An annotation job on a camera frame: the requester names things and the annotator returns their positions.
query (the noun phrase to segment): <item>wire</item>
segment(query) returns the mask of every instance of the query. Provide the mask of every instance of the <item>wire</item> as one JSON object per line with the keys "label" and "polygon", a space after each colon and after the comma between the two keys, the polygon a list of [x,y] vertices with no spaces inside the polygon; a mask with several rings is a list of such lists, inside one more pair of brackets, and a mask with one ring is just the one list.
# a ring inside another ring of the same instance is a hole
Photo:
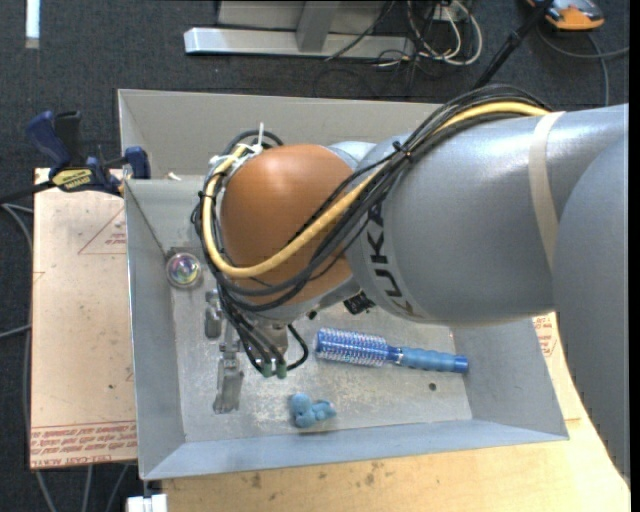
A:
{"label": "wire", "polygon": [[542,42],[546,44],[549,48],[555,50],[558,53],[561,53],[562,55],[566,55],[567,57],[573,57],[574,59],[613,59],[614,57],[621,57],[629,53],[628,46],[625,46],[624,48],[620,48],[618,50],[614,50],[611,52],[606,52],[606,53],[601,53],[599,49],[596,50],[596,53],[592,53],[592,54],[568,52],[566,50],[563,50],[559,46],[556,46],[551,41],[549,41],[549,39],[544,37],[544,35],[542,34],[542,31],[540,30],[540,27],[536,27],[536,33],[538,34]]}
{"label": "wire", "polygon": [[26,206],[22,206],[22,205],[19,205],[19,204],[13,204],[13,203],[5,203],[5,206],[8,206],[12,210],[17,210],[17,211],[24,212],[24,213],[30,213],[30,214],[33,215],[33,208],[28,208]]}
{"label": "wire", "polygon": [[540,37],[540,39],[542,40],[543,43],[545,43],[547,46],[549,46],[549,48],[553,49],[554,51],[566,56],[566,57],[571,57],[574,59],[597,59],[600,61],[600,67],[602,68],[602,78],[603,78],[603,90],[604,90],[604,100],[603,100],[603,105],[605,107],[609,106],[609,94],[610,94],[610,85],[609,85],[609,68],[607,66],[607,59],[612,59],[615,57],[621,57],[625,54],[627,54],[629,52],[629,47],[625,47],[625,48],[621,48],[619,50],[615,50],[612,52],[606,52],[603,53],[600,50],[600,47],[598,46],[598,43],[596,42],[596,40],[593,38],[593,36],[591,34],[586,34],[589,42],[591,43],[591,46],[593,46],[593,49],[595,50],[595,53],[593,54],[583,54],[583,53],[572,53],[572,52],[568,52],[566,50],[563,50],[562,48],[554,45],[553,43],[551,43],[551,41],[549,41],[546,37],[544,37],[542,35],[542,31],[540,30],[540,27],[536,27],[536,33],[538,34],[538,37]]}
{"label": "wire", "polygon": [[22,230],[22,233],[24,234],[25,238],[27,239],[27,243],[29,244],[29,250],[33,254],[33,241],[31,240],[31,234],[29,233],[29,229],[27,228],[26,224],[22,221],[20,217],[18,217],[18,215],[16,214],[16,212],[13,211],[11,206],[3,204],[3,205],[0,205],[0,208],[2,208],[5,212],[11,215],[11,217],[13,217],[13,220],[16,221],[16,223]]}
{"label": "wire", "polygon": [[[15,205],[15,204],[2,204],[0,205],[0,207],[7,212],[12,218],[13,220],[18,224],[18,226],[20,227],[20,230],[22,231],[26,241],[27,241],[27,245],[29,246],[29,253],[31,254],[31,257],[33,258],[33,239],[31,237],[31,233],[29,232],[29,229],[27,228],[26,224],[23,222],[23,220],[14,212],[15,210],[19,210],[19,211],[24,211],[25,213],[29,213],[29,214],[33,214],[33,210],[31,208],[27,208],[24,206],[20,206],[20,205]],[[29,303],[29,312],[28,312],[28,318],[29,320],[31,320],[31,316],[33,314],[33,304],[30,302]],[[31,355],[31,323],[23,325],[21,327],[17,327],[15,329],[11,329],[10,331],[6,331],[4,333],[0,334],[0,338],[4,338],[7,336],[12,336],[14,334],[18,334],[21,332],[25,333],[25,343],[24,343],[24,357],[23,357],[23,361],[22,361],[22,396],[21,396],[21,402],[22,402],[22,414],[23,414],[23,419],[24,419],[24,425],[25,425],[25,435],[26,435],[26,439],[29,439],[31,437],[31,417],[29,414],[29,368],[30,368],[30,355]],[[47,487],[47,484],[44,480],[44,476],[42,475],[42,473],[38,470],[34,471],[34,475],[36,477],[36,480],[38,482],[38,485],[40,487],[40,491],[42,493],[42,496],[47,504],[47,507],[49,508],[50,512],[58,512],[58,509],[55,506],[55,503],[53,502],[53,499],[51,497],[51,493],[49,492],[49,488]],[[86,512],[88,509],[88,505],[89,505],[89,494],[91,491],[91,482],[93,479],[93,465],[89,465],[87,467],[87,477],[86,477],[86,481],[85,481],[85,487],[84,487],[84,493],[83,493],[83,499],[82,499],[82,512]]]}
{"label": "wire", "polygon": [[[425,39],[425,29],[427,28],[427,22],[429,23],[429,30],[431,28],[433,22],[433,16],[435,12],[435,7],[429,13],[429,18],[425,20],[425,25],[423,26],[422,31],[418,30],[418,27],[415,24],[414,19],[414,10],[413,10],[413,2],[411,0],[407,0],[406,3],[406,16],[407,21],[409,23],[409,27],[413,32],[413,35],[416,38],[416,47],[420,48],[417,50],[417,55],[420,57],[424,57],[426,59],[431,59],[435,61],[441,61],[445,64],[450,64],[452,66],[468,66],[473,64],[478,60],[480,55],[482,54],[482,49],[484,46],[484,40],[482,37],[482,30],[475,16],[471,14],[469,9],[467,9],[461,2],[458,0],[454,0],[451,2],[451,5],[440,5],[441,13],[444,13],[447,17],[447,24],[450,26],[451,31],[455,35],[456,45],[455,48],[449,48],[445,51],[436,51],[432,45],[430,45]],[[451,15],[451,9],[456,8],[462,11],[464,14],[464,19],[468,20],[471,25],[472,33],[475,34],[475,52],[470,57],[464,59],[457,59],[456,57],[461,53],[463,41],[462,34],[460,33],[460,29],[458,28],[456,22],[453,20],[453,16]]]}
{"label": "wire", "polygon": [[[547,113],[545,110],[537,107],[532,107],[531,105],[520,104],[516,102],[498,102],[490,105],[472,107],[468,111],[459,113],[457,117],[447,120],[441,127],[446,128],[452,123],[464,121],[474,116],[482,116],[488,113],[497,112],[511,112],[522,115],[543,115]],[[245,148],[239,148],[233,153],[232,156],[239,157],[244,153],[244,151]],[[307,243],[311,239],[315,238],[319,233],[321,233],[331,223],[333,223],[349,207],[349,205],[351,205],[358,199],[360,193],[365,189],[365,187],[367,187],[367,185],[369,185],[376,177],[379,176],[382,170],[382,168],[380,168],[378,171],[374,171],[371,175],[369,175],[362,182],[356,185],[342,198],[337,200],[333,206],[323,212],[323,214],[318,219],[316,219],[313,224],[305,229],[302,235],[297,237],[290,244],[282,248],[273,256],[256,265],[252,265],[249,267],[236,267],[230,265],[218,252],[218,249],[214,243],[213,234],[211,233],[211,209],[213,206],[212,194],[218,180],[222,178],[223,173],[226,171],[226,169],[228,169],[231,163],[232,159],[230,157],[221,164],[221,170],[216,171],[216,173],[213,174],[213,176],[205,185],[202,203],[202,229],[207,253],[213,261],[213,264],[220,272],[227,274],[228,276],[233,278],[248,278],[259,276],[282,265],[285,261],[287,261],[300,249],[307,245]]]}
{"label": "wire", "polygon": [[[274,353],[274,347],[269,346],[269,341],[265,340],[259,331],[254,330],[253,325],[244,318],[244,315],[269,311],[286,304],[309,281],[319,278],[335,265],[338,258],[362,233],[368,220],[368,217],[365,217],[366,214],[375,205],[381,204],[399,177],[412,168],[415,159],[422,158],[461,130],[479,123],[521,115],[544,115],[548,112],[549,109],[540,100],[521,89],[500,84],[470,91],[441,106],[420,124],[404,144],[396,142],[394,151],[382,160],[354,172],[343,180],[323,204],[302,224],[302,227],[289,242],[276,253],[280,256],[287,251],[295,254],[307,243],[308,239],[319,234],[319,226],[327,227],[331,224],[331,228],[321,239],[307,266],[285,281],[273,285],[263,283],[263,288],[259,289],[238,286],[234,283],[234,279],[238,278],[237,272],[232,275],[228,273],[228,269],[232,268],[239,272],[246,272],[247,269],[253,271],[261,264],[253,267],[237,267],[222,255],[223,249],[216,245],[222,238],[218,232],[220,226],[217,223],[215,213],[218,196],[225,188],[227,180],[230,179],[227,176],[229,168],[238,158],[242,158],[247,151],[250,151],[250,148],[237,147],[233,153],[221,159],[205,179],[204,192],[200,193],[201,200],[192,213],[192,222],[201,239],[207,263],[218,283],[223,312],[229,319],[231,326],[238,332],[251,364],[264,376],[270,376],[272,373],[267,373],[266,367],[258,364],[255,352],[260,353],[266,363],[271,360],[268,353]],[[349,192],[344,193],[347,187],[350,187]],[[314,272],[323,265],[325,265],[323,270],[314,275]],[[252,276],[243,275],[240,279],[247,277],[251,278]],[[269,297],[268,302],[260,304],[248,302],[242,298],[273,296],[278,293],[279,295],[275,298]],[[292,325],[287,327],[303,349],[303,356],[300,360],[287,366],[288,369],[292,369],[306,360],[308,347]]]}
{"label": "wire", "polygon": [[[587,34],[587,38],[593,46],[593,49],[596,51],[596,55],[602,55],[600,52],[600,47],[596,40],[591,36],[591,34]],[[603,79],[603,89],[604,89],[604,100],[603,105],[605,107],[609,106],[609,66],[607,66],[607,60],[604,57],[598,57],[600,61],[600,67],[602,68],[602,79]]]}
{"label": "wire", "polygon": [[16,334],[22,334],[25,331],[31,329],[31,324],[26,324],[20,327],[16,327],[15,329],[9,329],[3,333],[0,333],[0,339],[2,338],[10,338],[11,336],[15,336]]}
{"label": "wire", "polygon": [[120,476],[118,476],[118,480],[116,480],[116,483],[113,486],[113,490],[111,491],[111,495],[109,496],[109,501],[107,501],[107,506],[104,508],[104,512],[110,512],[111,507],[113,506],[113,502],[116,499],[116,495],[118,494],[118,490],[120,489],[120,485],[122,485],[122,481],[124,480],[124,477],[127,474],[130,466],[130,464],[125,464],[124,468],[122,468]]}
{"label": "wire", "polygon": [[327,57],[325,59],[325,62],[328,62],[333,59],[337,59],[338,57],[341,57],[342,55],[347,53],[349,50],[354,48],[360,41],[362,41],[366,36],[368,36],[373,31],[373,29],[376,28],[382,22],[382,20],[384,20],[389,15],[394,4],[395,4],[395,1],[389,2],[389,5],[387,6],[386,10],[382,11],[380,15],[376,18],[376,20],[371,25],[369,25],[369,27],[367,27],[364,32],[362,32],[358,37],[356,37],[353,41],[351,41],[345,47],[338,50],[333,55]]}
{"label": "wire", "polygon": [[87,507],[89,506],[89,493],[91,492],[91,480],[93,478],[93,465],[89,465],[87,468],[87,480],[84,484],[84,495],[82,497],[82,508],[81,512],[87,512]]}
{"label": "wire", "polygon": [[[1,205],[2,209],[8,212],[13,219],[16,221],[22,233],[24,234],[25,239],[27,240],[27,245],[29,246],[29,253],[31,257],[33,257],[33,240],[31,239],[31,234],[27,229],[27,226],[22,222],[22,219],[18,217],[15,212],[11,209],[11,207],[7,205]],[[29,303],[29,321],[32,316],[33,305]],[[28,329],[25,335],[25,343],[24,343],[24,358],[22,361],[22,414],[24,417],[25,424],[25,434],[26,439],[31,437],[31,418],[29,415],[29,356],[31,354],[31,330]],[[55,504],[53,503],[53,499],[51,498],[51,494],[49,493],[49,488],[44,480],[43,475],[40,471],[34,472],[36,480],[38,481],[38,485],[40,486],[40,491],[42,496],[44,497],[45,502],[47,503],[47,507],[50,512],[58,512]]]}

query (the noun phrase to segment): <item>blue clamp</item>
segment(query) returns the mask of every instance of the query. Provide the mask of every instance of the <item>blue clamp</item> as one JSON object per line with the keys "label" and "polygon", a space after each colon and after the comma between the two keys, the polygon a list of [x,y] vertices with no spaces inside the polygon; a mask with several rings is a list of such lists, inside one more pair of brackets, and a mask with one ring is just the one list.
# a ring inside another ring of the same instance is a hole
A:
{"label": "blue clamp", "polygon": [[299,428],[309,428],[337,414],[335,406],[328,400],[314,403],[304,393],[296,393],[291,397],[291,413],[296,427]]}
{"label": "blue clamp", "polygon": [[[49,181],[65,192],[93,190],[117,196],[122,195],[122,181],[113,176],[98,158],[90,156],[82,166],[71,166],[71,152],[56,133],[54,115],[47,110],[34,117],[27,126],[27,137],[41,153],[53,160]],[[109,164],[126,164],[132,177],[149,179],[151,168],[145,151],[139,146],[125,150],[122,158]]]}

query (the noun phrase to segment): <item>metal stand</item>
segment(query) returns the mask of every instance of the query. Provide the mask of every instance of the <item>metal stand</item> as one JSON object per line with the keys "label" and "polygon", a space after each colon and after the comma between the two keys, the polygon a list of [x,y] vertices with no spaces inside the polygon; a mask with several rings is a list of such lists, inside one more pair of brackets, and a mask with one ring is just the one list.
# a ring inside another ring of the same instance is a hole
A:
{"label": "metal stand", "polygon": [[[340,4],[305,2],[295,30],[192,28],[184,34],[185,51],[187,54],[330,57],[358,37],[357,34],[330,33]],[[384,51],[407,52],[409,45],[411,42],[403,36],[365,36],[341,56],[375,59]]]}

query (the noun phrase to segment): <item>black carpet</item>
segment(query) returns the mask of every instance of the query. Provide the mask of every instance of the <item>black carpet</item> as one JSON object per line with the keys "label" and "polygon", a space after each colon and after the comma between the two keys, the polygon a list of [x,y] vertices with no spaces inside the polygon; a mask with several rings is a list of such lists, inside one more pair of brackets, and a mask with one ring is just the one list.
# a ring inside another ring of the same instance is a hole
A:
{"label": "black carpet", "polygon": [[[352,60],[257,56],[187,56],[183,34],[211,25],[214,2],[162,0],[42,0],[40,49],[25,48],[25,2],[0,9],[0,195],[29,186],[32,169],[50,164],[25,137],[36,114],[80,110],[85,151],[98,144],[118,155],[116,91],[120,88],[233,92],[252,95],[367,98],[442,103],[470,90],[510,32],[530,14],[524,0],[477,0],[474,14],[484,50],[471,66],[425,63],[411,72],[380,71]],[[591,54],[629,45],[629,0],[600,0],[606,22],[591,34],[541,32],[563,50]],[[405,30],[394,10],[379,31]],[[533,31],[498,70],[494,82],[524,88],[557,110],[629,101],[629,57],[578,59],[551,49]],[[16,201],[32,205],[30,198]],[[21,216],[29,229],[29,215]],[[28,246],[16,223],[0,210],[0,333],[27,322],[31,290]],[[21,412],[24,334],[0,338],[0,510],[46,511],[26,462]],[[89,510],[101,511],[123,466],[94,468]],[[46,472],[60,512],[80,510],[85,469]],[[113,510],[139,495],[135,468],[125,475]]]}

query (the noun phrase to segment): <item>white cable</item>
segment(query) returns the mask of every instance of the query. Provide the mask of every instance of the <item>white cable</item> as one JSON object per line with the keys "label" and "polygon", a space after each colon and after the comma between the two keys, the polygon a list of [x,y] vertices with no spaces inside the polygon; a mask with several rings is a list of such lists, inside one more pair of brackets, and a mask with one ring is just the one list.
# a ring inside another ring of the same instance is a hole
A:
{"label": "white cable", "polygon": [[415,36],[422,42],[422,46],[427,50],[427,52],[429,53],[423,53],[420,52],[420,55],[422,55],[423,57],[427,57],[430,59],[434,59],[434,60],[445,60],[447,59],[447,57],[452,57],[457,55],[460,52],[460,49],[462,48],[462,39],[460,36],[460,31],[458,30],[458,27],[456,26],[455,22],[453,21],[453,18],[451,17],[451,13],[449,12],[449,8],[447,7],[445,9],[445,12],[447,13],[447,17],[449,18],[448,23],[451,25],[451,28],[453,29],[453,32],[456,36],[456,48],[455,50],[446,50],[445,52],[439,53],[436,52],[433,48],[431,48],[431,46],[429,46],[429,44],[424,40],[422,34],[420,33],[420,31],[418,30],[418,27],[416,27],[414,21],[413,21],[413,15],[412,15],[412,7],[411,7],[411,0],[407,0],[407,18],[409,20],[409,24],[411,25],[411,28],[413,29],[413,32],[415,34]]}
{"label": "white cable", "polygon": [[[484,40],[482,37],[482,30],[480,29],[480,25],[478,24],[478,21],[476,20],[475,16],[473,16],[469,10],[458,0],[454,0],[450,6],[442,6],[441,9],[444,10],[444,13],[446,14],[447,18],[449,19],[449,21],[447,23],[449,23],[456,35],[456,42],[457,42],[457,47],[455,50],[447,50],[445,52],[442,53],[438,53],[436,51],[433,50],[433,48],[431,48],[431,46],[429,46],[427,44],[427,42],[423,39],[423,37],[421,36],[418,28],[416,27],[414,21],[413,21],[413,16],[411,15],[411,1],[407,0],[407,6],[408,6],[408,19],[409,19],[409,24],[411,25],[411,28],[413,29],[413,32],[415,33],[416,37],[418,37],[420,40],[422,40],[422,46],[427,50],[427,52],[424,51],[420,51],[418,52],[418,55],[420,55],[421,57],[424,57],[426,59],[432,59],[432,60],[439,60],[442,62],[445,62],[446,64],[451,64],[452,66],[468,66],[470,64],[473,64],[475,61],[478,60],[478,58],[480,57],[481,53],[482,53],[482,49],[483,49],[483,45],[484,45]],[[473,28],[473,32],[477,38],[476,41],[476,51],[475,53],[469,57],[468,59],[464,59],[464,60],[459,60],[459,59],[455,59],[456,56],[458,56],[458,54],[460,53],[461,49],[462,49],[462,36],[460,34],[460,31],[458,29],[458,26],[456,25],[455,21],[453,20],[453,17],[451,16],[451,7],[455,7],[459,10],[461,10],[467,17],[467,19],[471,22],[471,26]]]}
{"label": "white cable", "polygon": [[476,37],[478,38],[477,44],[476,44],[476,53],[474,55],[471,56],[471,58],[463,60],[463,61],[457,61],[457,60],[446,60],[446,62],[448,64],[451,64],[453,66],[468,66],[469,64],[473,64],[476,60],[478,60],[478,58],[480,57],[480,54],[482,53],[482,47],[484,44],[483,38],[482,38],[482,30],[480,29],[480,25],[478,24],[478,21],[476,20],[475,16],[473,14],[471,14],[469,12],[469,10],[462,5],[460,2],[458,2],[457,0],[454,2],[457,7],[459,7],[460,9],[462,9],[462,11],[464,11],[464,13],[467,15],[467,18],[469,19],[469,21],[471,21],[471,25],[474,29],[474,32],[476,34]]}

